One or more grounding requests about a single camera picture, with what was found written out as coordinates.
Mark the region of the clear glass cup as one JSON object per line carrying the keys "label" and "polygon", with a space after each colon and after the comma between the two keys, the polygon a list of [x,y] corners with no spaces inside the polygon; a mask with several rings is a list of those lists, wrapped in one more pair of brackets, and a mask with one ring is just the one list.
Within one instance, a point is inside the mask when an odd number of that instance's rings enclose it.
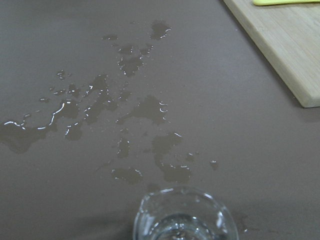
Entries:
{"label": "clear glass cup", "polygon": [[212,194],[177,186],[147,193],[134,219],[134,240],[237,240],[227,207]]}

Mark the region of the wooden cutting board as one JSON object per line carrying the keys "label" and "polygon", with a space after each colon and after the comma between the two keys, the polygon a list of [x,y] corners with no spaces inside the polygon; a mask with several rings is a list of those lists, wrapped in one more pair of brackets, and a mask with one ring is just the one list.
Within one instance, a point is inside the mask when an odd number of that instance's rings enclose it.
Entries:
{"label": "wooden cutting board", "polygon": [[319,107],[320,4],[224,3],[301,106]]}

